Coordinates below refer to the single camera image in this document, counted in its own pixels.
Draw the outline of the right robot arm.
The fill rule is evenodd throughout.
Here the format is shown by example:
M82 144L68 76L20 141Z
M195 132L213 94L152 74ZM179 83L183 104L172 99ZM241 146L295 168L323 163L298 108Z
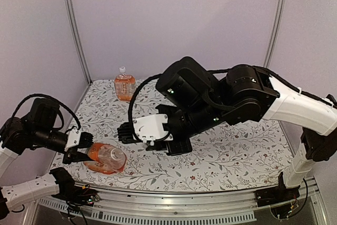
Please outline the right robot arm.
M191 137L221 123L277 120L301 126L299 149L272 191L274 200L283 202L315 163L336 153L336 99L303 91L260 66L236 65L223 70L222 79L216 74L186 56L153 76L156 90L171 105L160 104L156 114L138 119L128 111L118 140L174 156L190 153Z

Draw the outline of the orange tea bottle front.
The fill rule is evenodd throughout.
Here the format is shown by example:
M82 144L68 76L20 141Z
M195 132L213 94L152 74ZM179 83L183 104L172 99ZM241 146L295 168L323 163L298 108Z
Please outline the orange tea bottle front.
M123 172L127 161L121 149L105 143L94 143L86 154L91 160L83 161L83 164L94 172L107 175Z

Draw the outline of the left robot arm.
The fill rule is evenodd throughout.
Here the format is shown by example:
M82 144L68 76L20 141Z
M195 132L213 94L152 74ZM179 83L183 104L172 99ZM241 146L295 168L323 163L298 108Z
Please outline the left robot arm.
M1 173L26 149L58 152L63 155L63 164L90 161L79 150L92 144L92 134L81 130L79 119L69 107L49 95L31 94L1 127ZM99 200L96 190L89 185L76 186L68 171L59 167L31 181L1 187L1 219L46 196L73 206L92 206Z

